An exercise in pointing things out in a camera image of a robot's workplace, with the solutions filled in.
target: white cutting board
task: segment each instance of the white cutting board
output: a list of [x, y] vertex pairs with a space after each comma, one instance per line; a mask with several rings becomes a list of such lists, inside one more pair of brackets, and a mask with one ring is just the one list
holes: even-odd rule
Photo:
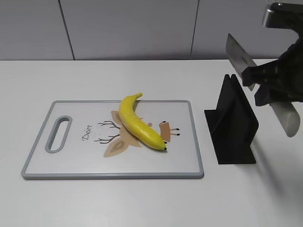
[[[144, 179], [204, 175], [189, 101], [137, 102], [136, 114], [167, 141], [166, 152], [153, 150], [132, 137], [120, 122], [119, 105], [120, 101], [54, 102], [22, 176], [25, 179]], [[69, 120], [66, 140], [63, 139], [60, 150], [51, 151], [51, 135], [56, 122], [63, 118]]]

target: banana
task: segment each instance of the banana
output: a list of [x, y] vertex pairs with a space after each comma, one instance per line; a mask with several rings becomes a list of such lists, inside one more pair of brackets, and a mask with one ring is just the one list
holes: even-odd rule
[[143, 94], [138, 93], [134, 96], [127, 96], [122, 100], [119, 108], [119, 115], [126, 129], [145, 143], [147, 146], [157, 149], [166, 150], [165, 143], [161, 136], [134, 113], [133, 105], [135, 101]]

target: tabletop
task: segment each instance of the tabletop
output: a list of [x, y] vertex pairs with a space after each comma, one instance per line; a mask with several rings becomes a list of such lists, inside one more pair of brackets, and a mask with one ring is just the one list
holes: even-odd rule
[[[269, 60], [258, 60], [257, 64]], [[288, 138], [256, 107], [257, 164], [218, 165], [204, 115], [215, 109], [228, 60], [0, 61], [0, 226], [285, 227], [303, 223], [303, 129]], [[26, 181], [21, 169], [55, 100], [189, 100], [202, 179]], [[295, 103], [300, 114], [303, 106]]]

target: deer antler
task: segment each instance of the deer antler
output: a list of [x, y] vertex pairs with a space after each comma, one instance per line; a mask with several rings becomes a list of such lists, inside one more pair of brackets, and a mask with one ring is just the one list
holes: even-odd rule
[[108, 143], [110, 143], [114, 138], [116, 138], [116, 137], [118, 137], [118, 136], [120, 136], [120, 134], [117, 134], [117, 135], [115, 135], [115, 136], [108, 136], [108, 137], [110, 137], [110, 139], [109, 140], [104, 140], [104, 139], [98, 139], [98, 140], [94, 140], [94, 142], [99, 142], [99, 143], [102, 143], [102, 144], [108, 144]]
[[112, 121], [103, 121], [103, 123], [98, 123], [98, 124], [100, 124], [100, 126], [112, 125], [110, 128], [120, 129], [120, 127], [116, 126], [115, 123], [113, 123]]

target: knife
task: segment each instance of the knife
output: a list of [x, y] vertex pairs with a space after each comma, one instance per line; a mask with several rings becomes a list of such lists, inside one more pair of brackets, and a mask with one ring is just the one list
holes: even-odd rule
[[[226, 41], [226, 54], [232, 66], [235, 68], [239, 77], [242, 78], [243, 71], [248, 67], [255, 67], [257, 64], [252, 60], [248, 53], [240, 46], [240, 44], [235, 40], [235, 38], [228, 34]], [[255, 84], [249, 86], [252, 91]]]
[[[226, 54], [240, 78], [242, 78], [242, 73], [247, 67], [257, 66], [231, 34], [228, 34], [227, 37]], [[254, 86], [255, 84], [251, 85], [249, 89], [252, 91]], [[301, 122], [300, 115], [293, 104], [291, 102], [276, 102], [270, 103], [269, 105], [275, 112], [286, 135], [293, 137], [298, 132]]]

